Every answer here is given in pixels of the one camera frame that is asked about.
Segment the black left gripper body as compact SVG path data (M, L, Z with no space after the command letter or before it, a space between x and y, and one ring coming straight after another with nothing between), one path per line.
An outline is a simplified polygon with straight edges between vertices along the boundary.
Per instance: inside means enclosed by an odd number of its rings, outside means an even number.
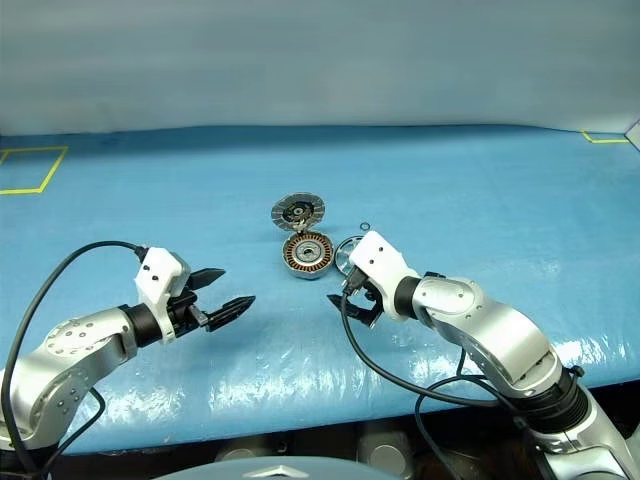
M176 336L183 336L208 323L207 315L196 306L197 299L196 293L188 288L169 299L169 319Z

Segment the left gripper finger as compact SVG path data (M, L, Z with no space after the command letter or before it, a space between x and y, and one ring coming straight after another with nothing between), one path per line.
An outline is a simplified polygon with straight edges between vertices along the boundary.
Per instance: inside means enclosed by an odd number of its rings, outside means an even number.
M226 271L220 268L203 268L192 272L188 277L188 289L191 291L197 291L205 288L225 273Z
M238 319L254 303L255 296L237 297L212 313L206 313L206 323L204 328L207 332L218 330Z

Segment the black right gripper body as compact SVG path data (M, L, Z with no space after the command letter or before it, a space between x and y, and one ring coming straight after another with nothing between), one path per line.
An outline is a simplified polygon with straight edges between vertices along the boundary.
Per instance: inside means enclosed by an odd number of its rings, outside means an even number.
M351 272L344 285L347 316L379 316L383 312L382 297L363 272Z

